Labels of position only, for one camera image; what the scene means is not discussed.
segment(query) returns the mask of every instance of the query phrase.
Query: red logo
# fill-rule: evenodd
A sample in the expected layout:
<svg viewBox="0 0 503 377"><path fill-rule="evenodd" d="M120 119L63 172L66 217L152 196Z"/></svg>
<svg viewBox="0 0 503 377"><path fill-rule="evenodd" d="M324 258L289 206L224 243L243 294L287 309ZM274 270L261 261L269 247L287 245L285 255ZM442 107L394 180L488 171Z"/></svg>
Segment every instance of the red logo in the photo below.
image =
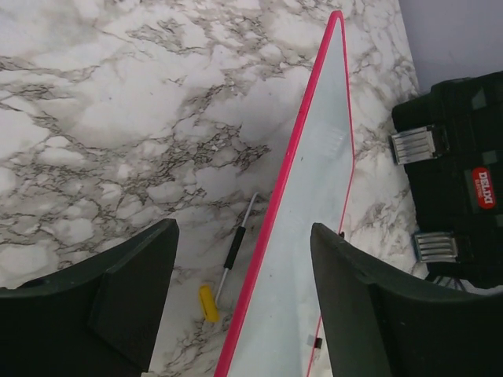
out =
<svg viewBox="0 0 503 377"><path fill-rule="evenodd" d="M472 171L472 178L479 206L484 210L494 208L496 206L496 196L494 195L489 170L485 167L476 167Z"/></svg>

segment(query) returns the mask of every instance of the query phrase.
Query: gray background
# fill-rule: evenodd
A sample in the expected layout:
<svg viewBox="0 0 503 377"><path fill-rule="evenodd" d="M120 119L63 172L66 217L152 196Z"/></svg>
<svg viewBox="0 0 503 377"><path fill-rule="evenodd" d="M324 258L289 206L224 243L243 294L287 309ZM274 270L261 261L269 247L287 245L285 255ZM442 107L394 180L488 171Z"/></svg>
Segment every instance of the gray background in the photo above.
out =
<svg viewBox="0 0 503 377"><path fill-rule="evenodd" d="M503 70L503 0L399 0L421 92Z"/></svg>

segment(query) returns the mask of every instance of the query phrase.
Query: toolbox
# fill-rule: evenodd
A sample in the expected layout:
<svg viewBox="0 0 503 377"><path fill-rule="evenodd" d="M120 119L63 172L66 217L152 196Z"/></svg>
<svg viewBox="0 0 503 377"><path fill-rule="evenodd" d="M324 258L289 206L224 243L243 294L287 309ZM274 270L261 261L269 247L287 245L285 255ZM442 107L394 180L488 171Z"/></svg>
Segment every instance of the toolbox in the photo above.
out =
<svg viewBox="0 0 503 377"><path fill-rule="evenodd" d="M503 284L503 72L441 82L400 104L391 136L404 165L430 273Z"/></svg>

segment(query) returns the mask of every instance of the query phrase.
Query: marble countertop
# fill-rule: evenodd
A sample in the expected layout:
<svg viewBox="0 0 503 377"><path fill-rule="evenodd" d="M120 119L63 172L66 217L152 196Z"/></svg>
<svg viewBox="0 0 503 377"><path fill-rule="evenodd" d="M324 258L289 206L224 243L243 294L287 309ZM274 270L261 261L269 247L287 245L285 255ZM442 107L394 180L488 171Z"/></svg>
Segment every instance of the marble countertop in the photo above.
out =
<svg viewBox="0 0 503 377"><path fill-rule="evenodd" d="M0 0L0 286L175 218L151 374L212 375L232 311L204 323L197 289L219 279L260 192L222 293L232 309L335 9L346 18L357 154L343 230L422 273L408 182L387 143L391 109L417 92L398 0ZM312 375L329 373L319 357Z"/></svg>

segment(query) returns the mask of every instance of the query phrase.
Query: red border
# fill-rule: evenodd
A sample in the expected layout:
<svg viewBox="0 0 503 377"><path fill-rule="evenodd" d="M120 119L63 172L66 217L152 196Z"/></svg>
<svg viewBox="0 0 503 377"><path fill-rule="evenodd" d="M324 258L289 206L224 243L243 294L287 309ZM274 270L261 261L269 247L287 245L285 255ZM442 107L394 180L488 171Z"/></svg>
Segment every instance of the red border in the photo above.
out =
<svg viewBox="0 0 503 377"><path fill-rule="evenodd" d="M288 148L285 154L285 158L283 160L283 164L281 165L277 183L276 186L274 187L273 195L271 196L270 204L267 209L266 217L264 218L262 228L260 229L259 239L257 240L255 251L250 261L250 266L248 267L246 277L244 278L243 288L241 289L240 296L237 300L236 309L234 310L233 319L230 322L229 332L227 333L226 340L223 344L222 353L220 354L220 358L218 359L214 377L226 377L229 372L230 363L233 359L234 350L236 349L237 345L237 340L239 339L239 335L243 327L244 318L246 317L246 312L248 311L248 306L250 304L250 300L252 299L252 292L255 287L255 282L257 281L260 266L262 265L264 255L266 253L267 244L269 243L270 234L272 233L273 230L274 221L276 219L277 211L279 209L281 202L281 197L283 196L283 192L285 191L285 186L287 184L288 176L290 174L290 169L292 168L293 159L295 157L297 146L299 145L299 140L304 128L304 123L306 122L307 119L307 113L309 112L311 101L313 100L314 96L314 91L316 90L318 79L320 78L321 67L325 62L325 57L329 49L330 41L332 39L332 34L337 24L337 21L341 23L341 30L343 37L344 65L346 68L346 85L347 85L347 108L349 111L349 121L351 128L351 150L353 153L350 183L347 187L346 199L344 202L343 214L339 225L339 231L342 227L344 214L346 212L347 201L349 197L349 190L354 172L354 140L353 140L353 120L351 118L351 102L349 94L349 72L347 69L346 33L344 30L344 17L341 11L335 11L332 12L332 14L330 15L329 22L327 23L327 28L325 29L325 34L323 35L323 39L321 40L320 49L318 51L318 55L316 56L316 61L314 62L313 71L311 72L309 82L307 83L306 92L304 94L302 104L300 105L300 110L299 114L297 115L296 124L293 127L292 136L290 137L290 142L288 143ZM316 330L317 335L320 329L320 324L321 324L321 318L318 321L318 327ZM314 355L314 348L311 351L311 358L309 367L307 369L307 375L310 374L313 355Z"/></svg>

